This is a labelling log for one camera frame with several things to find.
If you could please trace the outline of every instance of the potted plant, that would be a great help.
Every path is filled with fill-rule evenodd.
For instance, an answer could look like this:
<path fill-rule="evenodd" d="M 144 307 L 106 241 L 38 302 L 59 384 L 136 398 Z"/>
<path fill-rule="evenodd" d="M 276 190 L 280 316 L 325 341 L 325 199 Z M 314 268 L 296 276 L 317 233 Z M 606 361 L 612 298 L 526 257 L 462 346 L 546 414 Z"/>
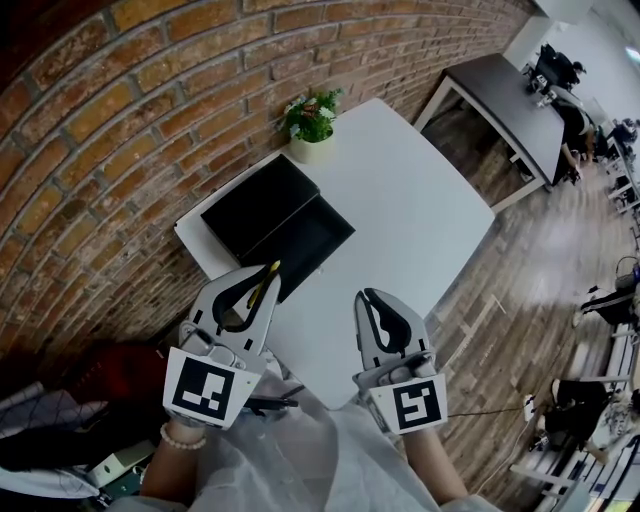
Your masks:
<path fill-rule="evenodd" d="M 342 89 L 318 92 L 309 99 L 300 96 L 284 109 L 284 125 L 291 135 L 291 154 L 303 164 L 326 160 L 333 154 L 335 136 L 331 124 L 336 118 Z"/>

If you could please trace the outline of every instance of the gray desk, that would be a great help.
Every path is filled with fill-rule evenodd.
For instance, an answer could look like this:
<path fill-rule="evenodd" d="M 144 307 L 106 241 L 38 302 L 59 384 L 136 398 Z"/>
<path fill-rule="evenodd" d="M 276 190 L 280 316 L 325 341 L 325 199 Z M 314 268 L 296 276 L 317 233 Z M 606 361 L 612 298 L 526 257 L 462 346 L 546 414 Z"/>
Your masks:
<path fill-rule="evenodd" d="M 502 55 L 488 55 L 445 70 L 445 78 L 414 127 L 426 126 L 450 91 L 474 107 L 515 151 L 534 179 L 492 206 L 497 213 L 542 185 L 553 183 L 564 121 L 551 107 L 538 108 L 527 79 Z"/>

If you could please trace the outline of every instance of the red object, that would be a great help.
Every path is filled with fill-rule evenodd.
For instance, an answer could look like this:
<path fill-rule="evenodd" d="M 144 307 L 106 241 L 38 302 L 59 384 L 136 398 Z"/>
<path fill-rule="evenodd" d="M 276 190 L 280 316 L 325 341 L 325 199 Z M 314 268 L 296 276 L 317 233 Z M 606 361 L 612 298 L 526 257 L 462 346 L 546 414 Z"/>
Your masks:
<path fill-rule="evenodd" d="M 153 347 L 114 344 L 93 350 L 65 389 L 78 403 L 162 402 L 167 361 Z"/>

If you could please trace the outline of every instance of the wooden floor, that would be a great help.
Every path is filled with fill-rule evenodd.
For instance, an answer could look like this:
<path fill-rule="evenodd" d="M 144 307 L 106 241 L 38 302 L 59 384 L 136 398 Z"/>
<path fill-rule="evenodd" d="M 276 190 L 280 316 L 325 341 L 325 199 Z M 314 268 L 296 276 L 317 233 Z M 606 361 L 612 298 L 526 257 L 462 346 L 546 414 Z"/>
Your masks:
<path fill-rule="evenodd" d="M 522 181 L 488 124 L 481 133 L 482 123 L 458 111 L 425 134 L 493 204 Z M 525 394 L 548 400 L 551 379 L 567 375 L 578 343 L 589 347 L 592 367 L 607 357 L 610 327 L 596 316 L 573 329 L 571 317 L 590 287 L 613 289 L 617 261 L 634 253 L 631 220 L 615 213 L 606 197 L 612 182 L 589 167 L 577 186 L 539 189 L 498 215 L 427 321 L 448 377 L 450 414 L 520 407 Z M 526 450 L 532 429 L 520 436 L 523 427 L 520 412 L 507 412 L 451 418 L 440 434 L 477 491 L 516 439 L 512 460 Z M 532 510 L 540 488 L 508 467 L 481 494 L 505 512 Z"/>

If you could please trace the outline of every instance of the metal table frame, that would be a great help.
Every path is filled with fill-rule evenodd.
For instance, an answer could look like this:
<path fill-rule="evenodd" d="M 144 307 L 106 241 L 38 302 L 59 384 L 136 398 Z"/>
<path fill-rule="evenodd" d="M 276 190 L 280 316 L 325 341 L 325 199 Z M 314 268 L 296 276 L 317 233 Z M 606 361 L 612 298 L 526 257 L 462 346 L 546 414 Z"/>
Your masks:
<path fill-rule="evenodd" d="M 414 123 L 413 127 L 416 130 L 422 132 L 422 129 L 434 116 L 434 114 L 438 110 L 438 107 L 440 107 L 440 104 L 444 101 L 447 94 L 449 94 L 449 92 L 451 91 L 457 92 L 467 103 L 475 108 L 480 113 L 480 115 L 484 117 L 489 122 L 489 124 L 500 134 L 500 136 L 507 142 L 507 144 L 509 144 L 511 149 L 515 152 L 515 155 L 512 157 L 511 161 L 515 162 L 518 159 L 522 160 L 533 175 L 533 179 L 526 183 L 524 187 L 518 189 L 510 196 L 493 205 L 491 207 L 493 213 L 501 212 L 505 208 L 518 202 L 520 199 L 528 196 L 533 191 L 548 183 L 547 180 L 542 176 L 540 171 L 538 171 L 537 166 L 526 154 L 521 151 L 520 145 L 511 135 L 509 135 L 509 133 L 503 128 L 502 124 L 493 116 L 493 114 L 491 114 L 491 112 L 489 112 L 473 97 L 465 92 L 465 90 L 449 76 L 445 76 L 444 80 L 440 84 L 440 87 L 438 87 L 435 94 L 432 96 L 431 100 L 429 100 L 429 103 L 427 103 L 427 106 L 418 117 L 418 120 Z"/>
<path fill-rule="evenodd" d="M 629 169 L 629 166 L 627 165 L 626 160 L 622 156 L 623 155 L 622 148 L 620 148 L 620 145 L 616 140 L 614 140 L 613 143 L 616 146 L 616 149 L 618 150 L 618 155 L 620 155 L 619 160 L 622 162 L 622 169 L 624 171 L 624 174 L 627 176 L 629 183 L 627 183 L 624 187 L 620 187 L 619 189 L 614 190 L 607 197 L 609 199 L 615 199 L 616 197 L 621 195 L 623 192 L 626 192 L 630 188 L 633 188 L 633 191 L 636 194 L 636 200 L 633 203 L 629 203 L 622 208 L 618 208 L 618 213 L 624 213 L 628 210 L 631 210 L 632 208 L 635 208 L 636 206 L 640 206 L 640 186 L 638 186 L 638 184 L 636 183 L 633 172 L 631 171 L 631 169 Z"/>

